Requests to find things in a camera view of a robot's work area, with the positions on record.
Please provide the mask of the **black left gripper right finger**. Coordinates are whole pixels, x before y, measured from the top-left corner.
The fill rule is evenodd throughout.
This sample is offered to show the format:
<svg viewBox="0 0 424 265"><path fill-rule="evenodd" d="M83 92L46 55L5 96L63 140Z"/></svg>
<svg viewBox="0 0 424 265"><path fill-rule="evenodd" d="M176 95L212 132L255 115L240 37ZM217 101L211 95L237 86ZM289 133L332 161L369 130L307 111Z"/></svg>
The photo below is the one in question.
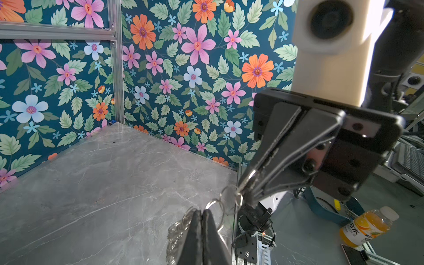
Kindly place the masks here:
<svg viewBox="0 0 424 265"><path fill-rule="evenodd" d="M212 212L207 209L202 214L203 264L230 265L231 257L225 242L215 226Z"/></svg>

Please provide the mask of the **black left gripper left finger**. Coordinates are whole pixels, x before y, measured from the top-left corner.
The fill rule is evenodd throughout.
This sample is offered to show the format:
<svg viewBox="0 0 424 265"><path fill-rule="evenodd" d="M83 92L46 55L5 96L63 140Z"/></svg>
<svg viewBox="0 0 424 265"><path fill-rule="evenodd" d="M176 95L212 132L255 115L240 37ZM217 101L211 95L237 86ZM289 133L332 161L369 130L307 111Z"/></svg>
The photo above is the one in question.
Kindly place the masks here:
<svg viewBox="0 0 424 265"><path fill-rule="evenodd" d="M194 210L188 226L182 249L178 255L178 265L203 264L202 212Z"/></svg>

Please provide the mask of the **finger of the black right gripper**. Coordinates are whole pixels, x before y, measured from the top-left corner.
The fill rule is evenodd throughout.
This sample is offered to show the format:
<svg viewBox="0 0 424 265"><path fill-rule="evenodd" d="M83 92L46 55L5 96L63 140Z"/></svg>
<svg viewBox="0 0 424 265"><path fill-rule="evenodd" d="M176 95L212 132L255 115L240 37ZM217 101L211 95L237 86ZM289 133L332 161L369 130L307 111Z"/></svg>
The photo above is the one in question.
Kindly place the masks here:
<svg viewBox="0 0 424 265"><path fill-rule="evenodd" d="M277 103L269 117L262 136L261 145L245 170L236 194L255 193L276 178L283 166L282 159L275 159L282 139L301 114L301 107L294 104Z"/></svg>
<svg viewBox="0 0 424 265"><path fill-rule="evenodd" d="M309 177L306 173L301 173L299 177L283 177L282 173L322 142L334 139L345 116L345 112L339 109L334 112L315 108L301 110L295 124L282 139L275 156L275 159L282 159L282 170L275 179L262 188L255 189L255 193L241 195L241 204L255 206L267 195L307 184Z"/></svg>

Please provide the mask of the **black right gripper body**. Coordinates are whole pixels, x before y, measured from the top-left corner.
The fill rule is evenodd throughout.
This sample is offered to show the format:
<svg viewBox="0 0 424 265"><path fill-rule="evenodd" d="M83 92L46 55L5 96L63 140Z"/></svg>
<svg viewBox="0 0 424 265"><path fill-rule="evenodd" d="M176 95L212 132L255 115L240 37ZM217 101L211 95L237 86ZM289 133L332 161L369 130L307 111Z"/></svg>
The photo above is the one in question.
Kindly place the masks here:
<svg viewBox="0 0 424 265"><path fill-rule="evenodd" d="M312 185L342 202L362 186L403 132L404 119L397 115L268 88L254 100L253 130L260 143L271 111L280 102L300 106L303 111L315 108L345 112L334 139L322 142L282 173L283 177L306 173L307 184L293 189Z"/></svg>

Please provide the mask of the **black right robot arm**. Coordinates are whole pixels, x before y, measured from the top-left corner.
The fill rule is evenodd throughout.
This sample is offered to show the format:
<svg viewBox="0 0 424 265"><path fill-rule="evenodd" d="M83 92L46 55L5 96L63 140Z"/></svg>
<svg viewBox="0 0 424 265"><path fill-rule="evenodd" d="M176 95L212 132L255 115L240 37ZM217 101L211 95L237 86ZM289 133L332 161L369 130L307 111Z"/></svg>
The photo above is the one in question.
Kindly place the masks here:
<svg viewBox="0 0 424 265"><path fill-rule="evenodd" d="M393 97L424 52L423 1L300 1L290 91L254 100L261 141L236 192L240 230L264 232L262 201L313 186L347 201L403 134Z"/></svg>

